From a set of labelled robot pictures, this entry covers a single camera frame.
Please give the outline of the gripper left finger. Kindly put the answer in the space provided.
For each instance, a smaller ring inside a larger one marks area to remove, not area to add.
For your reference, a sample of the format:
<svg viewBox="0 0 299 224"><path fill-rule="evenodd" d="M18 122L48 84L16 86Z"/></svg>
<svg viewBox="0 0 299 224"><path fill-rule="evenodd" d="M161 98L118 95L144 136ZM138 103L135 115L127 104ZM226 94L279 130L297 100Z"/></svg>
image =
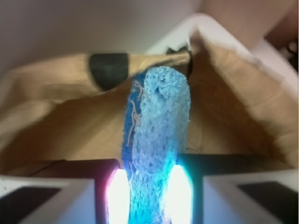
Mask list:
<svg viewBox="0 0 299 224"><path fill-rule="evenodd" d="M116 159L44 161L0 177L3 224L126 224L129 186Z"/></svg>

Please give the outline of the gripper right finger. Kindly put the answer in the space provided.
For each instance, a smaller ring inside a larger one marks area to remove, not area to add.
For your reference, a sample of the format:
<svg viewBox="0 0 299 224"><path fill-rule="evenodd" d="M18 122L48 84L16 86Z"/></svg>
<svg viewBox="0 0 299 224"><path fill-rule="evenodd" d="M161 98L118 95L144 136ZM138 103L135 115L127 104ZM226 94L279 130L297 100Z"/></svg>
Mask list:
<svg viewBox="0 0 299 224"><path fill-rule="evenodd" d="M296 224L299 172L248 154L181 154L168 195L173 224Z"/></svg>

